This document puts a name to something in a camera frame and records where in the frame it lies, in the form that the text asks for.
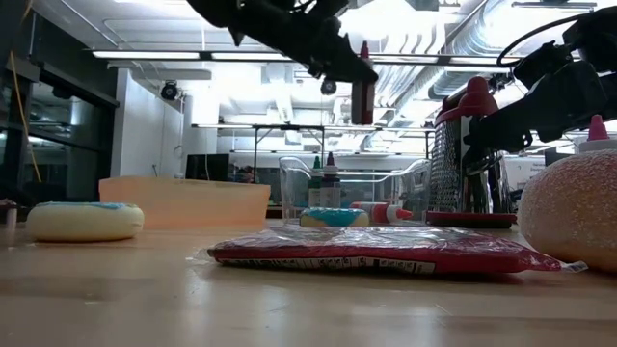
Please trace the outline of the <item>orange translucent plastic tray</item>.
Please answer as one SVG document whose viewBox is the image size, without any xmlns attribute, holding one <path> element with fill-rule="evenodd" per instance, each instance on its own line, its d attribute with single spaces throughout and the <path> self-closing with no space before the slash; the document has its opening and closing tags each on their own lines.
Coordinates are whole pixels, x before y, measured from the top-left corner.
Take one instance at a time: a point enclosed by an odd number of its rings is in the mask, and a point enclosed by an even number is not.
<svg viewBox="0 0 617 347">
<path fill-rule="evenodd" d="M 268 185 L 146 176 L 120 176 L 98 183 L 100 200 L 141 208 L 145 229 L 260 228 Z"/>
</svg>

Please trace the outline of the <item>blue iced toy donut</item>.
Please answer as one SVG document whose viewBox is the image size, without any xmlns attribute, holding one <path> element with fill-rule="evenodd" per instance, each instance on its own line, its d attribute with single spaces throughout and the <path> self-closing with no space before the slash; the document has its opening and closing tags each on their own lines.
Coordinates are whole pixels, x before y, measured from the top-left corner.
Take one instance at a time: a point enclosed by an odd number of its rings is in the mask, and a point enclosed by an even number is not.
<svg viewBox="0 0 617 347">
<path fill-rule="evenodd" d="M 300 216 L 301 227 L 368 227 L 367 213 L 355 208 L 313 207 Z"/>
<path fill-rule="evenodd" d="M 26 229 L 41 242 L 99 242 L 132 238 L 144 224 L 134 204 L 51 201 L 30 211 Z"/>
</svg>

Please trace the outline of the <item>red popcorn packet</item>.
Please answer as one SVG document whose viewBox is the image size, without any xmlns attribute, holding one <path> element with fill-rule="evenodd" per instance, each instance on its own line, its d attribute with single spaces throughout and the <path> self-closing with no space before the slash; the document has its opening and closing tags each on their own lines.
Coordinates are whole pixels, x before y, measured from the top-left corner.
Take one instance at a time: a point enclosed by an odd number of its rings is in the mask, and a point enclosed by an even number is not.
<svg viewBox="0 0 617 347">
<path fill-rule="evenodd" d="M 271 227 L 206 250 L 229 266 L 298 270 L 397 271 L 414 275 L 578 273 L 515 241 L 456 227 Z"/>
</svg>

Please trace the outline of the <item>pink food colouring bottle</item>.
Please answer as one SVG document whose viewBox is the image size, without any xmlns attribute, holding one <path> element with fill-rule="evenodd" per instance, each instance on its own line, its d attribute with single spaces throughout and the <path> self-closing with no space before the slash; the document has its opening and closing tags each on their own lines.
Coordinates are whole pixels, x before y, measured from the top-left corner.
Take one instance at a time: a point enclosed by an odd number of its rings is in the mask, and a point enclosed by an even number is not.
<svg viewBox="0 0 617 347">
<path fill-rule="evenodd" d="M 578 152 L 598 150 L 617 150 L 617 139 L 608 136 L 603 117 L 594 115 L 590 120 L 587 140 L 579 144 Z"/>
</svg>

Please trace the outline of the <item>dark red food colouring bottle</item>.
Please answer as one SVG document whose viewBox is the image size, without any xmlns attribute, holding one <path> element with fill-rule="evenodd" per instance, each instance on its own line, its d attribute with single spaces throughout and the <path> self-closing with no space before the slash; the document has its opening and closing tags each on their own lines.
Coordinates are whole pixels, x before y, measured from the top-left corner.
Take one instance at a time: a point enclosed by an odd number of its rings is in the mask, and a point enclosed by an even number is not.
<svg viewBox="0 0 617 347">
<path fill-rule="evenodd" d="M 368 42 L 364 40 L 360 58 L 369 72 L 368 77 L 354 81 L 351 92 L 351 122 L 354 125 L 370 125 L 373 122 L 374 86 L 378 79 L 370 59 Z"/>
</svg>

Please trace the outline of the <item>clear plastic bin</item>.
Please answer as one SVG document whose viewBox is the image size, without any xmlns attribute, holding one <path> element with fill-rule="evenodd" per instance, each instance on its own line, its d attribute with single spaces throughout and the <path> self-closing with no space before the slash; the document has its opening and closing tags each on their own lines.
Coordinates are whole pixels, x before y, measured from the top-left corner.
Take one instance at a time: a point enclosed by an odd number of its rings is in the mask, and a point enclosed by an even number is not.
<svg viewBox="0 0 617 347">
<path fill-rule="evenodd" d="M 308 182 L 313 161 L 294 156 L 279 159 L 282 217 L 297 223 L 308 207 Z M 321 171 L 327 157 L 319 157 Z M 334 156 L 340 178 L 341 206 L 351 208 L 355 201 L 387 202 L 413 213 L 422 221 L 428 208 L 430 162 L 427 159 L 398 156 Z"/>
</svg>

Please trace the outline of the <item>green food colouring bottle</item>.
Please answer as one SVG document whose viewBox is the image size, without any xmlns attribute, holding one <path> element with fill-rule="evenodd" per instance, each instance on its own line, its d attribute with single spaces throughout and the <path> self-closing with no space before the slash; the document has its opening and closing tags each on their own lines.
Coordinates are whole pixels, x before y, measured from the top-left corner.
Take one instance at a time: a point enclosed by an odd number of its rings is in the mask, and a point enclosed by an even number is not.
<svg viewBox="0 0 617 347">
<path fill-rule="evenodd" d="M 310 178 L 308 181 L 308 207 L 319 207 L 320 203 L 320 189 L 322 181 L 321 161 L 318 156 L 314 158 L 313 166 L 310 171 Z"/>
</svg>

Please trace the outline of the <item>orange food colouring bottle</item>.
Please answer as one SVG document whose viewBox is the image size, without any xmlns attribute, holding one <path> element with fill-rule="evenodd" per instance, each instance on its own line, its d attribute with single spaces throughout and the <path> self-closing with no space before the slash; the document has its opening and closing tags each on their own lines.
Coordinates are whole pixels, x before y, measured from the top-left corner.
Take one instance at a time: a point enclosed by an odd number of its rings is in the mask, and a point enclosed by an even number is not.
<svg viewBox="0 0 617 347">
<path fill-rule="evenodd" d="M 355 201 L 350 207 L 365 211 L 373 224 L 392 224 L 413 218 L 411 211 L 387 202 Z"/>
</svg>

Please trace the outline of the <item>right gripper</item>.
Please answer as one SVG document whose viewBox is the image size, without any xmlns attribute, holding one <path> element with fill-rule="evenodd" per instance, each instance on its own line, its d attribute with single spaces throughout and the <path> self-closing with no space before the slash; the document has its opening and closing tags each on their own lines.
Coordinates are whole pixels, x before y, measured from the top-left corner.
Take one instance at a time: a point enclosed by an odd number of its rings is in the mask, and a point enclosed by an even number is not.
<svg viewBox="0 0 617 347">
<path fill-rule="evenodd" d="M 533 142 L 530 131 L 555 139 L 562 133 L 590 125 L 591 118 L 608 106 L 608 77 L 593 64 L 575 60 L 570 44 L 543 44 L 514 68 L 526 95 L 503 109 L 471 115 L 469 148 L 462 156 L 464 174 L 495 170 L 503 150 L 518 152 Z"/>
</svg>

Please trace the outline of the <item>purple food colouring bottle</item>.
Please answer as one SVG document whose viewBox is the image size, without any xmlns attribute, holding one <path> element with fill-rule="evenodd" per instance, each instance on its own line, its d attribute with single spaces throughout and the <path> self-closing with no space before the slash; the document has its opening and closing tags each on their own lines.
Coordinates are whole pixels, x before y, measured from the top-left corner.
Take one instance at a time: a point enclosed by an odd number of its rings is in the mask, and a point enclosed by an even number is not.
<svg viewBox="0 0 617 347">
<path fill-rule="evenodd" d="M 338 167 L 335 165 L 334 155 L 329 152 L 325 166 L 322 169 L 320 185 L 320 206 L 327 208 L 340 208 L 341 191 Z"/>
</svg>

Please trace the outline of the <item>black computer monitor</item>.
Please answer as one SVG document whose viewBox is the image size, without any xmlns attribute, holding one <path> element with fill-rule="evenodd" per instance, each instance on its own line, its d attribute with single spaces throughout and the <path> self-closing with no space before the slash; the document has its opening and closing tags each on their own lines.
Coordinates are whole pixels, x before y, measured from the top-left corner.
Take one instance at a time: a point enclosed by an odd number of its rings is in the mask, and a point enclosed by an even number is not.
<svg viewBox="0 0 617 347">
<path fill-rule="evenodd" d="M 228 181 L 228 154 L 191 154 L 187 156 L 185 177 L 196 180 Z"/>
<path fill-rule="evenodd" d="M 557 147 L 552 147 L 544 151 L 545 166 L 548 167 L 554 162 L 570 157 L 569 153 L 560 153 Z"/>
</svg>

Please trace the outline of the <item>black metal workbench frame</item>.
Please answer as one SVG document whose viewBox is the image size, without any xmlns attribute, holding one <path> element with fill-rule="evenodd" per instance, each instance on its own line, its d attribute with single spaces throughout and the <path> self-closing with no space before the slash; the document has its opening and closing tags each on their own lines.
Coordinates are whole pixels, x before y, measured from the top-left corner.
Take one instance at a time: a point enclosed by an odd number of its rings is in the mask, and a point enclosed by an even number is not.
<svg viewBox="0 0 617 347">
<path fill-rule="evenodd" d="M 387 176 L 404 172 L 418 160 L 430 158 L 434 134 L 422 127 L 369 125 L 308 125 L 194 123 L 219 137 L 216 151 L 229 156 L 234 179 L 259 182 L 259 172 L 274 169 L 283 157 L 294 157 L 311 167 L 317 160 L 334 165 L 347 177 Z"/>
</svg>

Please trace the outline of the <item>long white light bar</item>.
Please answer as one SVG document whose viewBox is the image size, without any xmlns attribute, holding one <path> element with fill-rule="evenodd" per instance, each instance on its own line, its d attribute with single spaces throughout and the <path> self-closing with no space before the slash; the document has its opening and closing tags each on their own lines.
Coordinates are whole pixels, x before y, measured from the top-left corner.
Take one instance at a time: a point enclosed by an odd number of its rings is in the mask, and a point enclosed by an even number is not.
<svg viewBox="0 0 617 347">
<path fill-rule="evenodd" d="M 221 61 L 221 62 L 291 62 L 281 53 L 269 51 L 156 51 L 93 50 L 98 59 L 122 61 Z M 495 66 L 497 56 L 462 56 L 429 54 L 370 55 L 379 65 Z"/>
</svg>

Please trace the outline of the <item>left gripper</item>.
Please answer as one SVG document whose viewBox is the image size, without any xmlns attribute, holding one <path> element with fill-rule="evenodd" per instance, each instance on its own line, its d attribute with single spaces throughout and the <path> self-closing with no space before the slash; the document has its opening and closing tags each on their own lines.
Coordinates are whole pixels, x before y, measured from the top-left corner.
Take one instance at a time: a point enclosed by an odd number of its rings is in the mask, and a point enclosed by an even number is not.
<svg viewBox="0 0 617 347">
<path fill-rule="evenodd" d="M 294 61 L 308 61 L 308 73 L 338 82 L 370 80 L 370 66 L 340 36 L 336 14 L 347 0 L 238 0 L 230 33 L 236 44 L 248 36 Z"/>
</svg>

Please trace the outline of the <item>silver ventilation duct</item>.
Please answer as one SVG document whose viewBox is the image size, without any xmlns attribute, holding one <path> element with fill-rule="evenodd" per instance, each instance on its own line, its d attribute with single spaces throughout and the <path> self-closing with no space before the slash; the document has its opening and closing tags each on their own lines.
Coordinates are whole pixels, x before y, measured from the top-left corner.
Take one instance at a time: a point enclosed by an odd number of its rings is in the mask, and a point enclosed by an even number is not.
<svg viewBox="0 0 617 347">
<path fill-rule="evenodd" d="M 453 34 L 448 34 L 440 53 L 456 56 L 496 56 L 513 40 L 535 27 L 531 10 L 516 8 L 523 0 L 483 0 L 484 4 Z M 473 67 L 471 71 L 451 67 L 428 67 L 431 77 L 430 99 L 442 99 L 467 84 L 471 77 L 489 75 L 487 70 Z"/>
</svg>

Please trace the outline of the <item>pink sugared toy bun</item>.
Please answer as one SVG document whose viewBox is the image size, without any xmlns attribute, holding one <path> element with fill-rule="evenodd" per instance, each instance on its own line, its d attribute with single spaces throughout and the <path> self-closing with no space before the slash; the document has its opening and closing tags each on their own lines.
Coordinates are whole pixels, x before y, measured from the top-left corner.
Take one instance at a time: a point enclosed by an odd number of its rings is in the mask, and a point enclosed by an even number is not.
<svg viewBox="0 0 617 347">
<path fill-rule="evenodd" d="M 541 253 L 617 274 L 617 149 L 572 155 L 533 176 L 518 225 Z"/>
</svg>

